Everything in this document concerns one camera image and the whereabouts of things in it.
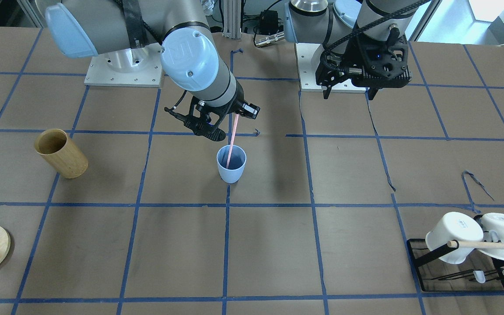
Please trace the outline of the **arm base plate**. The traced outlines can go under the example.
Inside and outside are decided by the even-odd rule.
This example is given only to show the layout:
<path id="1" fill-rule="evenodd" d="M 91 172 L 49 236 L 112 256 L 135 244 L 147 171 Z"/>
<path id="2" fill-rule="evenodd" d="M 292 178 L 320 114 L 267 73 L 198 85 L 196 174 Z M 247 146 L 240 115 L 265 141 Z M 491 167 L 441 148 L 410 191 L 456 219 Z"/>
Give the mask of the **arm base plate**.
<path id="1" fill-rule="evenodd" d="M 315 72 L 320 62 L 320 54 L 324 48 L 321 44 L 301 43 L 295 44 L 297 67 L 301 84 L 301 91 L 323 92 L 322 86 L 316 84 Z M 351 80 L 333 86 L 332 92 L 364 93 L 365 87 L 356 87 Z"/>
<path id="2" fill-rule="evenodd" d="M 164 72 L 158 43 L 92 57 L 84 84 L 87 86 L 161 88 Z"/>

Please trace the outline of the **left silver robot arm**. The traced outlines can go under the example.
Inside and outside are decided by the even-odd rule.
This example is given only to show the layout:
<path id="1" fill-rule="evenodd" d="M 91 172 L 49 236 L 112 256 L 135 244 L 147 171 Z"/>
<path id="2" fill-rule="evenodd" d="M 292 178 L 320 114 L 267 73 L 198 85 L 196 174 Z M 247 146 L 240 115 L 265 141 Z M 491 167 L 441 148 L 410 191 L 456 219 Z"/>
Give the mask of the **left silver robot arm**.
<path id="1" fill-rule="evenodd" d="M 370 100 L 383 88 L 412 80 L 406 28 L 424 0 L 290 0 L 285 5 L 286 41 L 316 44 L 316 86 L 327 99 L 350 81 Z"/>

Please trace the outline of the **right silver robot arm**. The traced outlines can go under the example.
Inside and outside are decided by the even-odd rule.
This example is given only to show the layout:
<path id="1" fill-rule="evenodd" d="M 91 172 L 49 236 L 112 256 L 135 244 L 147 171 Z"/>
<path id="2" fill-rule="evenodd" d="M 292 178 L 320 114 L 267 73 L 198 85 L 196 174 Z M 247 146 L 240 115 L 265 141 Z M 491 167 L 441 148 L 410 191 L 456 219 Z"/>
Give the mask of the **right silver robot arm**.
<path id="1" fill-rule="evenodd" d="M 225 116 L 256 119 L 260 108 L 220 58 L 197 0 L 62 0 L 44 9 L 56 45 L 69 58 L 158 43 L 164 72 L 192 94 L 188 114 L 165 108 L 197 136 L 223 141 Z"/>

